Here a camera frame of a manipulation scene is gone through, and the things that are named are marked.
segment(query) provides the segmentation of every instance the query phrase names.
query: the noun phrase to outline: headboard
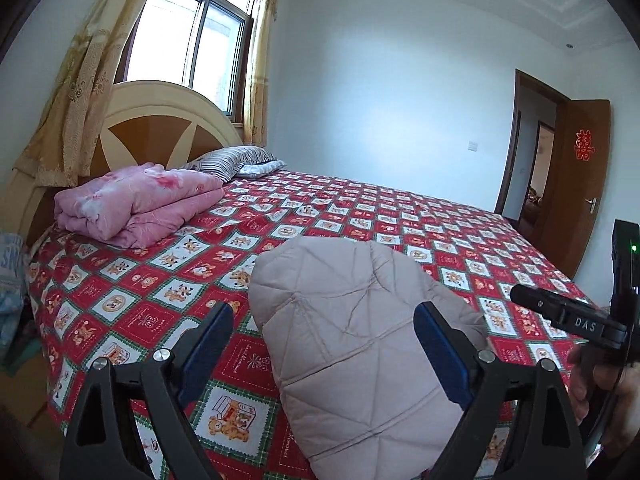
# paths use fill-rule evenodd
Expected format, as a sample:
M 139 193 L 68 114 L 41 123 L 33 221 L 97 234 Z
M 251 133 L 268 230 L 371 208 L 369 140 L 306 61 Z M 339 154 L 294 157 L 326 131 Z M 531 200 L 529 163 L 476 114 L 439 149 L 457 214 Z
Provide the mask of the headboard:
M 127 81 L 113 86 L 104 126 L 92 158 L 91 178 L 154 162 L 179 168 L 204 153 L 239 146 L 228 117 L 203 95 L 164 81 Z M 14 170 L 2 206 L 0 227 L 31 246 L 53 222 L 53 197 L 61 188 L 39 187 Z

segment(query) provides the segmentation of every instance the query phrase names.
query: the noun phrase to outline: red chinese character decoration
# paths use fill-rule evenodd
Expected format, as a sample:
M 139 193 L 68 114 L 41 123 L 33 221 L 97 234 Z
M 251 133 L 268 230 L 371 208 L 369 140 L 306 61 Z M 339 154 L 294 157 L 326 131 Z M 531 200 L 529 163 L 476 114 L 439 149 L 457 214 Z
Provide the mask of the red chinese character decoration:
M 596 149 L 591 145 L 591 132 L 589 130 L 580 130 L 575 134 L 575 158 L 587 162 L 592 153 Z

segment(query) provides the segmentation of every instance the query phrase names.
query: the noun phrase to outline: silver screw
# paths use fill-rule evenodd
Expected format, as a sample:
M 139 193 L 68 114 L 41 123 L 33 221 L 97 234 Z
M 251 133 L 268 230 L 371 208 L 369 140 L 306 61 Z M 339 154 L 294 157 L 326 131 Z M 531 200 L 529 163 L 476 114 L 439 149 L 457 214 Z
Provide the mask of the silver screw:
M 169 357 L 171 357 L 171 351 L 166 348 L 161 348 L 154 352 L 154 361 L 166 361 Z
M 106 365 L 109 364 L 109 360 L 106 357 L 98 357 L 91 366 L 96 370 L 102 370 Z
M 543 370 L 546 370 L 547 372 L 553 372 L 556 369 L 556 363 L 546 357 L 544 359 L 540 359 L 540 366 L 542 366 Z
M 478 352 L 478 358 L 484 363 L 493 363 L 495 354 L 491 350 L 481 350 Z

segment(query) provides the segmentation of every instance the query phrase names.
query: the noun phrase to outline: wooden door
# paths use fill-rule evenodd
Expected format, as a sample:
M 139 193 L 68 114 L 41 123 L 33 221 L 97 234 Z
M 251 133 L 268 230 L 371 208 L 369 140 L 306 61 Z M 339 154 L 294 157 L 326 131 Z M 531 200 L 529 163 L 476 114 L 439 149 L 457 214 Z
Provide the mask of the wooden door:
M 607 100 L 558 105 L 548 180 L 532 243 L 569 278 L 580 265 L 600 206 L 610 123 Z

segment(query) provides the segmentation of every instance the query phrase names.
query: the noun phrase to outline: yellow curtain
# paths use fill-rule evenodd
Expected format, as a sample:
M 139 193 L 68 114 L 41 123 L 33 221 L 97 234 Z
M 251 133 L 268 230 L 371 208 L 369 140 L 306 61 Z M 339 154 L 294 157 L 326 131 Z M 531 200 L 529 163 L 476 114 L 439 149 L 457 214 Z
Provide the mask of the yellow curtain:
M 40 125 L 15 167 L 36 186 L 88 176 L 122 48 L 146 0 L 97 0 L 73 38 Z
M 244 86 L 244 143 L 267 143 L 269 35 L 278 0 L 258 0 L 254 6 L 249 61 Z

